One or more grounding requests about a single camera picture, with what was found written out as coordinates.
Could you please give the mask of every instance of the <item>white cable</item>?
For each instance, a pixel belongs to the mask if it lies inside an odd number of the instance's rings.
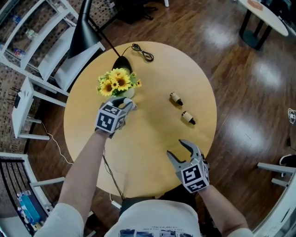
[[[57,147],[59,148],[59,151],[60,151],[61,156],[64,157],[65,161],[66,161],[68,164],[72,164],[72,165],[73,165],[73,163],[68,162],[67,159],[65,158],[65,156],[61,153],[61,148],[60,148],[59,144],[58,144],[57,141],[54,139],[54,136],[52,136],[50,133],[47,132],[46,127],[45,127],[45,125],[44,125],[43,122],[42,122],[42,125],[43,125],[43,127],[44,127],[44,129],[45,129],[45,132],[46,132],[48,135],[50,135],[50,136],[52,137],[52,139],[55,141]]]
[[[290,123],[294,124],[296,120],[296,110],[288,109],[288,118]]]
[[[111,9],[111,8],[113,8],[113,7],[115,6],[115,5],[113,5],[113,6],[111,6],[111,7],[103,7],[103,6],[95,5],[95,4],[93,4],[93,3],[92,3],[92,5],[94,5],[94,6],[98,7],[98,8],[106,8],[106,9]]]

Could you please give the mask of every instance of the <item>person's arm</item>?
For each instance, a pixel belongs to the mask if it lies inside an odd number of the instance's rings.
[[[108,136],[108,133],[101,130],[92,134],[68,171],[62,186],[58,203],[66,203],[74,207],[81,214],[84,224],[96,190],[99,168]]]
[[[209,185],[198,193],[223,237],[248,228],[245,217],[214,186]]]

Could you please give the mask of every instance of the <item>flower bouquet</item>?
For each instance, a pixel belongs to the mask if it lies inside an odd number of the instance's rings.
[[[124,92],[142,86],[141,80],[136,79],[136,74],[127,74],[125,69],[113,69],[105,75],[98,77],[97,92],[103,96],[122,96]]]

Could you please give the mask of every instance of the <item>round wooden table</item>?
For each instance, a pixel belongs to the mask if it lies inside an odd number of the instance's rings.
[[[146,62],[142,54],[127,49],[133,71],[142,81],[133,101],[138,109],[131,111],[126,126],[108,139],[105,157],[125,197],[154,196],[180,184],[166,152],[181,160],[190,153],[178,139],[197,144],[206,156],[216,130],[216,102],[211,85],[200,67],[186,54],[156,42],[135,42],[154,55]],[[132,43],[116,47],[122,54]],[[94,132],[95,119],[102,102],[108,98],[96,92],[98,76],[111,70],[117,58],[113,50],[91,62],[75,82],[64,114],[64,132],[68,150],[75,161]],[[177,106],[170,101],[175,91],[183,101]],[[181,114],[188,111],[196,124],[187,123]],[[97,186],[118,195],[111,176],[102,161]]]

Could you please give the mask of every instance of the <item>hardwood floor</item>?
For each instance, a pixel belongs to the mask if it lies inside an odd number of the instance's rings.
[[[202,68],[212,85],[218,114],[215,139],[206,157],[210,181],[254,229],[283,191],[271,183],[278,174],[257,169],[256,164],[276,164],[282,155],[292,153],[286,146],[288,136],[292,147],[296,146],[295,128],[287,116],[289,107],[296,109],[295,39],[272,31],[261,51],[251,49],[238,34],[246,9],[231,0],[170,0],[169,8],[162,2],[150,5],[159,9],[152,13],[153,21],[143,19],[128,25],[116,20],[104,32],[114,45],[133,41],[168,44]],[[258,22],[252,15],[248,28],[255,30]],[[64,109],[48,103],[42,108],[47,130],[71,161],[63,133]],[[34,133],[44,133],[43,127],[36,125]],[[65,176],[71,166],[52,139],[31,141],[28,153],[39,180]],[[51,200],[57,200],[59,191],[57,186],[46,188]],[[201,205],[197,196],[199,209]],[[106,228],[117,221],[118,209],[98,188],[92,209]]]

